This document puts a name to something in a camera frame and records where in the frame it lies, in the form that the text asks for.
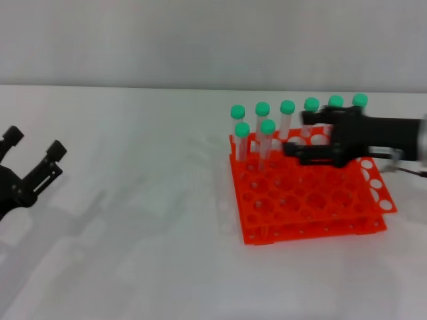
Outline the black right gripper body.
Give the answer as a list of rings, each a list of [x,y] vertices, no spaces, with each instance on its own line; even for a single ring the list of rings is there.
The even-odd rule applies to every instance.
[[[371,157],[371,147],[399,150],[402,159],[420,159],[420,120],[369,117],[343,113],[333,124],[333,165],[344,167],[359,157]]]

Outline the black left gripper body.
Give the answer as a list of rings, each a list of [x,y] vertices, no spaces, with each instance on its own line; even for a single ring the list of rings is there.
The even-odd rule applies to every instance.
[[[10,168],[1,166],[1,219],[16,208],[33,206],[36,200],[27,178],[20,178]]]

